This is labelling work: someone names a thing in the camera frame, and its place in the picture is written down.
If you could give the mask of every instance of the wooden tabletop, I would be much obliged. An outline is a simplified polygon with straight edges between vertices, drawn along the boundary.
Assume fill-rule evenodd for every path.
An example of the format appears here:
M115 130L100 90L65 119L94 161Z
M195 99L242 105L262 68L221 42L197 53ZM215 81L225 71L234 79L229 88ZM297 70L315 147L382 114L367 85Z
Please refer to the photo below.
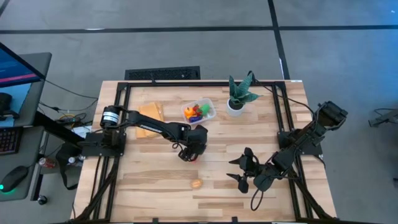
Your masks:
M100 128L103 108L113 105L117 83L103 82L94 129ZM286 86L289 98L307 103L302 82L286 81ZM159 218L164 222L230 222L234 216L247 222L295 220L287 180L275 180L264 192L259 209L252 212L250 201L256 191L252 179L249 192L242 194L237 189L238 183L226 175L243 174L239 166L228 161L237 159L245 147L250 147L260 162L265 162L279 150L272 93L257 86L249 90L262 97L248 103L240 117L232 118L226 113L227 86L133 87L129 110L157 101L163 104L166 122L183 122L183 104L210 98L217 116L202 123L208 129L208 143L205 153L196 162L182 161L177 155L179 149L172 149L172 144L162 137L136 139L136 128L127 128L127 146L119 166L111 221L151 222L152 218ZM304 106L290 102L290 109L296 128L302 128L311 121ZM287 127L285 113L283 118ZM75 199L76 214L80 214L90 201L97 160L97 157L92 157L84 162ZM327 213L335 216L323 164L313 156L302 156L302 160L309 191ZM200 189L191 188L190 182L194 179L203 180ZM305 217L302 196L299 190L297 192L300 211ZM107 194L103 197L100 217L104 217ZM260 195L257 195L254 206Z

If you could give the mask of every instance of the potted plant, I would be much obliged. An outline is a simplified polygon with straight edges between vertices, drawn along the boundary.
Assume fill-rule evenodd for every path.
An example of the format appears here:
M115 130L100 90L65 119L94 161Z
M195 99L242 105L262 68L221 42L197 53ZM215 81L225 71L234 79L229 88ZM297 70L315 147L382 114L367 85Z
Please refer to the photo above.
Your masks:
M259 97L259 95L249 92L252 79L253 73L250 73L239 85L236 85L234 78L229 76L229 99L226 102L226 111L230 116L241 115L244 111L244 105Z

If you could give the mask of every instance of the wheel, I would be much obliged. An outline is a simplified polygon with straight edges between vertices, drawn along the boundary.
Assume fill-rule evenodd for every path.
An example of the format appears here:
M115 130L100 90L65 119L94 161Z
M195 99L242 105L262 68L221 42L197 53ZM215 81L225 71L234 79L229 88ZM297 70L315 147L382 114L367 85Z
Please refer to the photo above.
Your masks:
M37 199L37 203L39 205L45 205L48 202L47 197L44 195L39 195L39 198Z

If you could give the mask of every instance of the plastic container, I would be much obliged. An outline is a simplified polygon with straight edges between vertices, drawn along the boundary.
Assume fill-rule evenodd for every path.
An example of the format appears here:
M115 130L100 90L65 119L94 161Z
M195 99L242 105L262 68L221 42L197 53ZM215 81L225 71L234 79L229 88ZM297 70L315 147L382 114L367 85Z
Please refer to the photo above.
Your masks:
M202 119L200 121L196 121L196 122L190 123L189 120L187 119L187 117L184 115L184 110L186 108L188 108L188 107L193 108L195 105L202 106L202 105L205 105L205 104L209 104L209 106L210 106L209 112L206 114L206 116L202 117ZM211 99L203 98L203 99L196 100L196 101L193 101L191 103L187 103L187 104L182 105L181 106L181 114L184 117L184 121L187 124L193 125L193 124L199 124L199 123L202 123L204 121L213 119L217 115L217 112L216 112L216 108L213 105L213 102L211 102Z

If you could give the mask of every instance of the floor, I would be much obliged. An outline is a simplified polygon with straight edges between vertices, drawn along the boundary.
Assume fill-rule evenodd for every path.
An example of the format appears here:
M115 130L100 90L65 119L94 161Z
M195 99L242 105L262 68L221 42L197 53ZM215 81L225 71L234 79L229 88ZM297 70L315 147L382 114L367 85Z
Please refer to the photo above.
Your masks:
M392 182L398 177L398 126L368 125L376 117L374 109L398 107L397 1L0 4L0 41L18 54L51 52L48 80L84 95L97 96L103 80L122 80L124 71L133 68L199 65L202 79L242 78L253 70L261 79L303 80L312 108L331 100L349 112L344 126L322 142L338 216L362 222L398 220L398 189ZM168 27L225 31L175 32ZM90 104L51 85L45 85L41 100L70 110ZM60 116L43 109L51 118ZM86 112L93 116L93 108ZM75 192L63 187L58 174L44 177L41 193L50 199L44 206L28 200L0 203L0 223L63 222L70 217Z

